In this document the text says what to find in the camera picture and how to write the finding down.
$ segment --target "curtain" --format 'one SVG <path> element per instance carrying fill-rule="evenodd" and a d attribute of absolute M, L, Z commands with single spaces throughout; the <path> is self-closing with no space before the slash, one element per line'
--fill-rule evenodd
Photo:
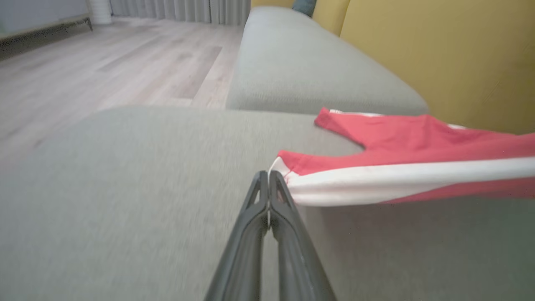
<path fill-rule="evenodd" d="M 250 0 L 110 0 L 117 16 L 244 25 Z"/>

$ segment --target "laminate flooring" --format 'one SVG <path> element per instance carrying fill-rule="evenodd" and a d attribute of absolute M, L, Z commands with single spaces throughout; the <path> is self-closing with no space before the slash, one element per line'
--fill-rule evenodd
<path fill-rule="evenodd" d="M 0 42 L 0 169 L 54 132 L 127 106 L 221 109 L 242 27 L 113 18 Z"/>

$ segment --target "yellow sofa cushion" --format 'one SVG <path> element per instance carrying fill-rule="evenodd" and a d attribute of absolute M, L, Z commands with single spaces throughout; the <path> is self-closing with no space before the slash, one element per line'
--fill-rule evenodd
<path fill-rule="evenodd" d="M 292 8 L 295 0 L 251 0 L 251 8 L 256 6 L 282 6 Z"/>
<path fill-rule="evenodd" d="M 535 131 L 533 0 L 352 0 L 340 37 L 444 121 Z"/>
<path fill-rule="evenodd" d="M 324 29 L 340 36 L 349 0 L 317 0 L 312 19 Z"/>

